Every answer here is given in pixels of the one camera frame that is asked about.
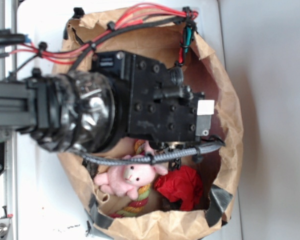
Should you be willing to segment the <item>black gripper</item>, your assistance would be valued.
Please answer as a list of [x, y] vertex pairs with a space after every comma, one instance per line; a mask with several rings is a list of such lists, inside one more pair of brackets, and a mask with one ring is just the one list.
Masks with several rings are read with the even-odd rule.
[[91, 71], [106, 77], [115, 123], [125, 137], [156, 144], [199, 143], [210, 133], [214, 101], [184, 85], [180, 67], [127, 51], [96, 54]]

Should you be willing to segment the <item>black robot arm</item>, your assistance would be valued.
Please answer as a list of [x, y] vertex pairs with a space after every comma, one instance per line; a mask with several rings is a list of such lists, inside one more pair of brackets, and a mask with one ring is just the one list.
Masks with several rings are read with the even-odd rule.
[[214, 112], [180, 67], [126, 51], [98, 53], [90, 71], [0, 81], [0, 143], [15, 131], [50, 152], [106, 152], [124, 137], [195, 144]]

